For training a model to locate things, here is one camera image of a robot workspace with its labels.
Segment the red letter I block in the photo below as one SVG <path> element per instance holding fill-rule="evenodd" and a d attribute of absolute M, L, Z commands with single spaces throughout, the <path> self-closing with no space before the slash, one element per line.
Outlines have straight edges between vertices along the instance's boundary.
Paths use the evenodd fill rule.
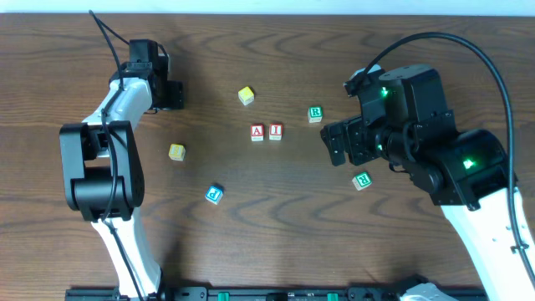
<path fill-rule="evenodd" d="M 270 124 L 268 134 L 269 140 L 281 140 L 283 138 L 283 125 Z"/>

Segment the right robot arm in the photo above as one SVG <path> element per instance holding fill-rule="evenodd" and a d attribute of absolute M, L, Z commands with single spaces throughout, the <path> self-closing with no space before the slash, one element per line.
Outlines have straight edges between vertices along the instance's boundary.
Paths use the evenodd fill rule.
<path fill-rule="evenodd" d="M 490 300 L 532 300 L 507 209 L 507 154 L 487 130 L 460 132 L 426 64 L 356 71 L 344 87 L 358 116 L 320 132 L 334 166 L 383 158 L 430 195 L 471 256 Z"/>

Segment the red letter A block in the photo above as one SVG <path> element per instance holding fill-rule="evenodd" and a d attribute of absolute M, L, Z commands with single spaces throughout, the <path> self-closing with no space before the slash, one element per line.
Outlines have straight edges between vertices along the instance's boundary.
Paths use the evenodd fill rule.
<path fill-rule="evenodd" d="M 252 141 L 263 141 L 264 140 L 264 125 L 255 124 L 250 127 L 250 136 Z"/>

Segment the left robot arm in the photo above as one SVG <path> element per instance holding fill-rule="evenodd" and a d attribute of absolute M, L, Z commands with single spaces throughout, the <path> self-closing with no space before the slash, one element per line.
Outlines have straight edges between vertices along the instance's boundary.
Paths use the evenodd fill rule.
<path fill-rule="evenodd" d="M 59 132 L 67 204 L 101 236 L 119 279 L 115 288 L 71 288 L 67 300 L 175 297 L 141 222 L 145 179 L 134 131 L 149 111 L 181 109 L 182 83 L 168 78 L 170 57 L 162 45 L 149 39 L 131 39 L 128 45 L 130 58 L 110 78 L 100 106 Z"/>

